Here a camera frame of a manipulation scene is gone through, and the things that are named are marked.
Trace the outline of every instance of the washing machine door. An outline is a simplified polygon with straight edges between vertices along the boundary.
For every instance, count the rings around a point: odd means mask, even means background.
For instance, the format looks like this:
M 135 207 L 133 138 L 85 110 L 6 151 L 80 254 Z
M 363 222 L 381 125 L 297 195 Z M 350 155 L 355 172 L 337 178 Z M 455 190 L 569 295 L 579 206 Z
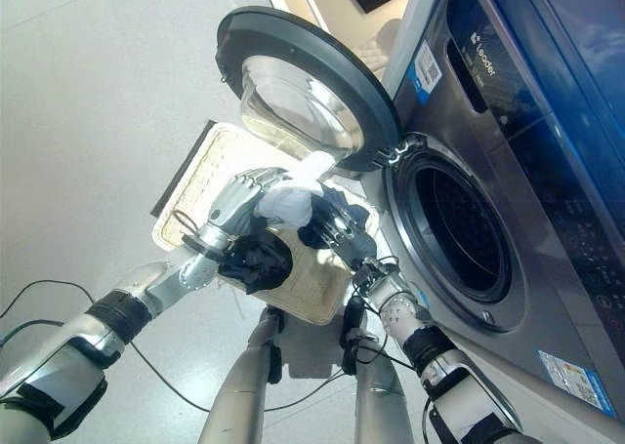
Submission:
M 323 150 L 338 166 L 373 171 L 397 147 L 393 102 L 347 47 L 317 26 L 273 8 L 228 14 L 216 61 L 241 99 L 250 132 L 302 159 Z

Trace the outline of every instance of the white cloth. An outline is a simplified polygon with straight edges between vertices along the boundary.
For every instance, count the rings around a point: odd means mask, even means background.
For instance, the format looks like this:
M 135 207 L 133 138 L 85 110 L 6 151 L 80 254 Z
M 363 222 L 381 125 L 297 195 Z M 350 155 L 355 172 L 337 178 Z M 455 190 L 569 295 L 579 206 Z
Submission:
M 313 215 L 311 194 L 323 195 L 317 180 L 334 164 L 334 158 L 324 151 L 309 154 L 295 170 L 287 173 L 291 179 L 270 188 L 256 206 L 256 212 L 265 218 L 281 219 L 282 227 L 306 226 Z

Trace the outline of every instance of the washing machine drum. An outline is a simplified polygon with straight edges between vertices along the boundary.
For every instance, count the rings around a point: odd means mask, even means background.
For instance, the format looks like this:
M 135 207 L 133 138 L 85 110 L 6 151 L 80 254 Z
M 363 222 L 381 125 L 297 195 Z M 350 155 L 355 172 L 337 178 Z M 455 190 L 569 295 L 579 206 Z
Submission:
M 391 171 L 394 217 L 404 243 L 455 300 L 498 303 L 511 286 L 511 258 L 497 214 L 449 153 L 424 147 Z

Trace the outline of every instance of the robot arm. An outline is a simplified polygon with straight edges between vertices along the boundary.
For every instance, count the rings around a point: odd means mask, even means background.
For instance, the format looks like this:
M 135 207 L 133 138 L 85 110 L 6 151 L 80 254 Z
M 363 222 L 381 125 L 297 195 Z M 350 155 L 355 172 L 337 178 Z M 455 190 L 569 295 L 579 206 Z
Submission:
M 135 270 L 6 376 L 0 440 L 44 443 L 75 430 L 104 395 L 104 370 L 149 321 L 209 285 L 236 237 L 249 233 L 257 203 L 281 179 L 278 169 L 234 178 L 197 234 L 185 236 L 166 260 Z
M 378 309 L 433 402 L 431 422 L 444 443 L 532 443 L 517 414 L 479 367 L 435 325 L 396 264 L 364 261 L 354 285 Z

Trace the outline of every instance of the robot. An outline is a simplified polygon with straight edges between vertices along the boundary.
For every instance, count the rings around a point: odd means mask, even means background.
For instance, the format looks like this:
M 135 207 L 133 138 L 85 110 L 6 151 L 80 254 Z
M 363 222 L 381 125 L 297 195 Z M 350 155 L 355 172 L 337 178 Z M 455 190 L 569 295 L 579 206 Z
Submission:
M 148 322 L 208 286 L 227 260 L 238 256 L 253 264 L 237 253 L 244 250 L 240 242 L 254 241 L 255 234 L 266 234 L 266 226 L 279 222 L 259 219 L 257 206 L 285 180 L 283 170 L 274 168 L 233 178 L 213 203 L 207 223 L 186 235 L 180 248 L 135 270 L 33 351 L 0 382 L 2 442 L 43 444 L 75 430 L 106 390 L 104 370 Z M 344 261 L 358 294 L 348 302 L 340 339 L 343 369 L 357 380 L 355 442 L 414 442 L 393 363 L 363 328 L 365 306 L 379 313 L 385 331 L 410 360 L 430 397 L 430 419 L 442 442 L 538 442 L 522 434 L 503 394 L 419 304 L 397 264 L 376 259 L 375 242 L 348 209 L 314 195 L 311 213 L 309 234 Z M 281 377 L 276 339 L 282 327 L 283 313 L 269 306 L 230 369 L 199 443 L 261 442 L 266 386 Z

